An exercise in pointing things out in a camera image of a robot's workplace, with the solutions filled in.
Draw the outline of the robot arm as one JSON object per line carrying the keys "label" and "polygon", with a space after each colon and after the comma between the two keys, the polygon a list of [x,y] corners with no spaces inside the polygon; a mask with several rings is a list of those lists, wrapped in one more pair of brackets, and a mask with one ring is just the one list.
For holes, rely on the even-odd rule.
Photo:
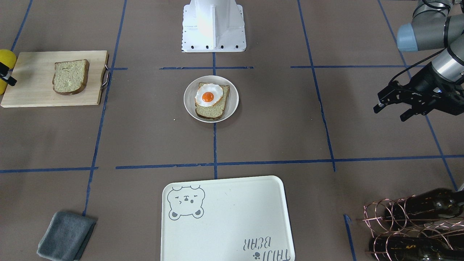
{"label": "robot arm", "polygon": [[401,25],[397,33],[397,48],[401,52],[437,49],[431,60],[419,70],[408,84],[401,85],[392,78],[378,93],[379,113],[391,104],[408,104],[400,115],[406,121],[415,115],[427,115],[438,110],[460,115],[464,110],[463,14],[450,15],[455,0],[419,0],[410,23]]}

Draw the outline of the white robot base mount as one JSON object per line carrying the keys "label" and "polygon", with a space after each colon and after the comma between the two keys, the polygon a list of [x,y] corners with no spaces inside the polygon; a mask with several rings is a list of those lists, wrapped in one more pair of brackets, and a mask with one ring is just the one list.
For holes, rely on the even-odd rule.
{"label": "white robot base mount", "polygon": [[230,53],[246,49],[244,11],[235,0],[191,0],[183,7],[182,52]]}

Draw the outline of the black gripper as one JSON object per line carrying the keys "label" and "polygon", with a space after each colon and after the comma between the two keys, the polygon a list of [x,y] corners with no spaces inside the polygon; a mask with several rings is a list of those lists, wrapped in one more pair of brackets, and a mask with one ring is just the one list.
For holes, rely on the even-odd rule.
{"label": "black gripper", "polygon": [[450,82],[432,67],[431,63],[414,75],[408,84],[390,82],[378,94],[378,104],[373,107],[379,113],[388,105],[407,104],[410,109],[400,115],[401,122],[415,115],[427,115],[438,110],[454,116],[463,113],[463,75]]}

